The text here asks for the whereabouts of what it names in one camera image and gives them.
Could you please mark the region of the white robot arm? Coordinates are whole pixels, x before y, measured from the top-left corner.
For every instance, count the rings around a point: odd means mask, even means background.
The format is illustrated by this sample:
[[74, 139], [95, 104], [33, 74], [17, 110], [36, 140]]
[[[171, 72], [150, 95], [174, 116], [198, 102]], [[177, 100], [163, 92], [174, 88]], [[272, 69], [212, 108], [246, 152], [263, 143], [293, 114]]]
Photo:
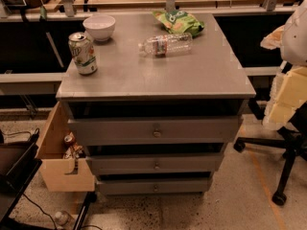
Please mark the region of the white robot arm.
[[278, 130], [307, 102], [307, 0], [284, 25], [265, 36], [260, 46], [279, 48], [283, 60], [273, 79], [263, 119], [266, 128]]

